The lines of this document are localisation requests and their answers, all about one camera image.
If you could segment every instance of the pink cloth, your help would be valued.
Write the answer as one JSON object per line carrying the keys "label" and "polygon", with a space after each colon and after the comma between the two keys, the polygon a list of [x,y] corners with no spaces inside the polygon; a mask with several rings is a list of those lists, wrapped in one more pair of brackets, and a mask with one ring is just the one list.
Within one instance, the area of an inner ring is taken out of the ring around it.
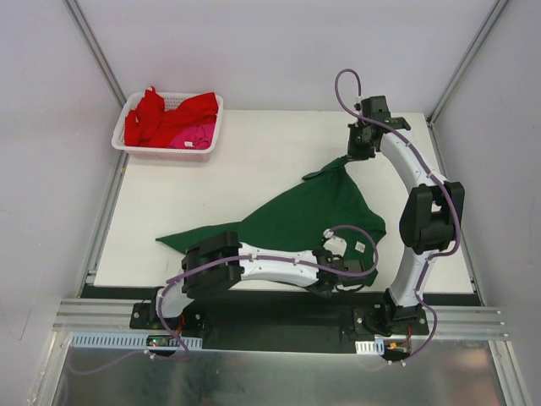
{"label": "pink cloth", "polygon": [[215,124],[195,125],[183,129],[169,143],[168,148],[179,150],[206,150],[212,143]]}

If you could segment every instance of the wall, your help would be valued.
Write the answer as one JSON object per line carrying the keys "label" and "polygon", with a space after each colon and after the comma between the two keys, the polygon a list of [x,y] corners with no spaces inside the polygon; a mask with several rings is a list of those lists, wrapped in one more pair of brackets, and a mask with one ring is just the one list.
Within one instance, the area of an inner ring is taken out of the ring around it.
{"label": "wall", "polygon": [[214,90],[227,108],[339,110],[336,73],[356,68],[364,94],[424,113],[493,2],[80,0],[127,95],[155,85]]}
{"label": "wall", "polygon": [[61,1],[3,3],[0,404],[19,406],[79,285],[118,109]]}
{"label": "wall", "polygon": [[501,305],[534,404],[541,403],[541,3],[512,2],[436,123],[466,187],[470,250],[489,305]]}

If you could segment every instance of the white table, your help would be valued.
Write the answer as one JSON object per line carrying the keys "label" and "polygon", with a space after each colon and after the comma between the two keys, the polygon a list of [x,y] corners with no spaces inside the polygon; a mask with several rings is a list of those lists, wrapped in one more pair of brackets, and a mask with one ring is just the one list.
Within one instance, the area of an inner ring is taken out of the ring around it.
{"label": "white table", "polygon": [[[435,165],[424,115],[396,115],[410,123],[416,146]],[[244,219],[298,184],[304,174],[345,155],[347,124],[351,122],[344,112],[225,111],[220,139],[206,164],[130,157],[95,285],[163,285],[178,273],[183,255],[157,243],[156,237]],[[381,154],[366,162],[349,163],[347,171],[370,209],[385,219],[387,235],[378,245],[380,274],[364,290],[383,291],[394,280],[402,258],[398,222],[407,191]],[[235,288],[297,290],[256,281]],[[426,292],[472,292],[461,250],[438,259]]]}

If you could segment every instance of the laundry basket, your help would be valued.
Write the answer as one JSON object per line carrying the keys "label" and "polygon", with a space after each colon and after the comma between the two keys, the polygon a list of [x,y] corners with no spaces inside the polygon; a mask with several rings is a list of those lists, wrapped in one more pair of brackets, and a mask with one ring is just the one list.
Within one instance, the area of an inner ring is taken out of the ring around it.
{"label": "laundry basket", "polygon": [[[126,116],[128,116],[130,110],[133,110],[137,107],[144,95],[145,93],[142,91],[134,93],[128,98],[126,104],[124,104],[124,107],[120,112],[120,117],[118,118],[117,125],[112,133],[112,147],[120,151],[126,151],[130,155],[141,156],[144,158],[207,162],[210,159],[210,154],[214,150],[216,142],[218,141],[218,135],[220,134],[221,117],[223,116],[223,99],[216,95],[216,101],[218,102],[216,126],[214,128],[214,134],[212,136],[212,143],[206,150],[180,150],[172,148],[145,148],[142,146],[126,146],[126,144],[124,143]],[[197,94],[193,93],[170,92],[158,92],[158,95],[163,97],[166,104],[166,110],[172,110],[174,108],[177,108],[178,105],[184,100],[189,99],[193,96],[197,96]]]}

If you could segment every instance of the green garment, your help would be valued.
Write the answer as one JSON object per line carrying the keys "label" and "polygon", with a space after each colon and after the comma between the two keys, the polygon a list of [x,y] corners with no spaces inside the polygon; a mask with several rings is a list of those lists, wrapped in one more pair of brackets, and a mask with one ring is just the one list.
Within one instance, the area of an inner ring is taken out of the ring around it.
{"label": "green garment", "polygon": [[[302,251],[321,246],[323,232],[342,224],[361,227],[377,244],[385,235],[385,222],[373,213],[357,185],[346,172],[347,158],[340,157],[320,171],[303,177],[301,184],[282,193],[254,211],[241,222],[196,228],[156,239],[179,252],[223,231],[236,231],[239,241],[268,250]],[[365,269],[374,253],[369,241],[352,230],[336,235],[347,241],[345,260],[361,260]],[[356,243],[364,244],[364,252]],[[377,272],[365,284],[374,283]]]}

